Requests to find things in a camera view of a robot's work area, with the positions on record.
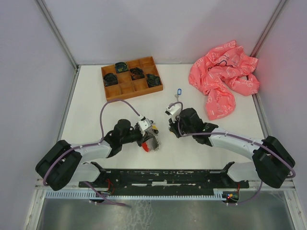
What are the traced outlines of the red carabiner keyring with keys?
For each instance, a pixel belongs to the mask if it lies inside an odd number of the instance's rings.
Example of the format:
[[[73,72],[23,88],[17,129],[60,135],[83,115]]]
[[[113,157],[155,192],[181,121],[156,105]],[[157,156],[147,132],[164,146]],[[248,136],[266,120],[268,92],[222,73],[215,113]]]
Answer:
[[[146,152],[157,151],[160,142],[158,140],[159,130],[154,121],[151,120],[152,126],[147,130],[142,138],[142,148]]]

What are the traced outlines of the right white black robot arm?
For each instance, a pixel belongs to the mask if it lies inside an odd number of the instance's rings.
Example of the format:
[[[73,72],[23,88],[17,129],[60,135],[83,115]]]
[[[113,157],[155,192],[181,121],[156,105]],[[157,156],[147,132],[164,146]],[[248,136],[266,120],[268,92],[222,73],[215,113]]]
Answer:
[[[272,188],[280,188],[286,179],[294,176],[295,160],[273,136],[257,139],[230,133],[216,124],[203,122],[195,109],[182,109],[179,104],[168,106],[166,114],[170,116],[169,130],[177,138],[191,136],[199,144],[226,149],[249,159],[245,163],[230,162],[224,167],[220,182],[225,187],[260,180]]]

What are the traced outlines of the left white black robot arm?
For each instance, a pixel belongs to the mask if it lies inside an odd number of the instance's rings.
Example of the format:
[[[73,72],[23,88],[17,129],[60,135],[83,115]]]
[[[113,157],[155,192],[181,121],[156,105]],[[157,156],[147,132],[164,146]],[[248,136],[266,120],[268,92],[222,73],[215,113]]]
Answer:
[[[129,120],[121,119],[98,142],[77,146],[65,140],[58,141],[39,161],[35,171],[54,191],[69,183],[83,181],[101,187],[106,182],[106,171],[96,162],[97,159],[111,158],[122,150],[124,144],[133,142],[146,152],[155,150],[158,133],[153,121],[147,118],[135,126],[131,126]]]

